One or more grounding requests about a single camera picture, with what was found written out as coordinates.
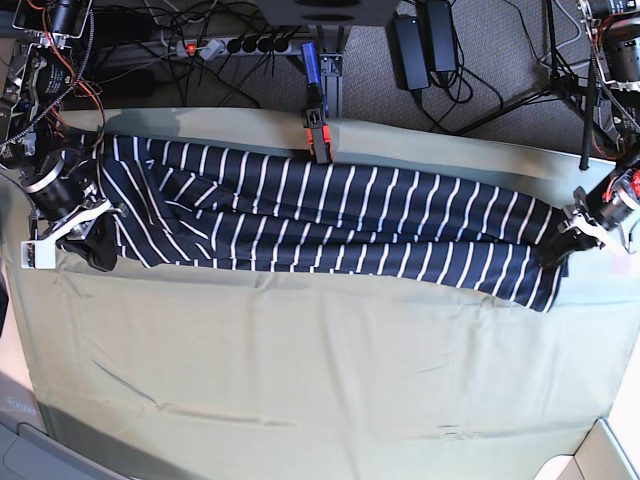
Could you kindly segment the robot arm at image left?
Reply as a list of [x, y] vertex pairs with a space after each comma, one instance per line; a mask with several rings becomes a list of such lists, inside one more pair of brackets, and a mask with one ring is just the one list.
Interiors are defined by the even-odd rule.
[[126, 209], [100, 185], [106, 124], [77, 133], [61, 114], [64, 100], [75, 93], [105, 113], [84, 78], [95, 36], [92, 4], [20, 1], [1, 33], [15, 39], [1, 91], [1, 176], [16, 172], [12, 183], [30, 205], [22, 265], [53, 269], [64, 250], [109, 272], [117, 262], [114, 218]]

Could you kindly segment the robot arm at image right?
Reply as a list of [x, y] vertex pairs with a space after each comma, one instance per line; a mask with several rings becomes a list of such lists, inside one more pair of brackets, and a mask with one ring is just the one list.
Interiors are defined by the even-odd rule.
[[557, 267], [572, 253], [592, 248], [632, 254], [633, 234], [622, 224], [639, 212], [639, 3], [579, 1], [590, 47], [579, 168], [589, 167], [596, 140], [597, 103], [610, 103], [617, 137], [608, 159], [614, 169], [590, 192], [578, 187], [555, 229], [541, 243], [538, 262]]

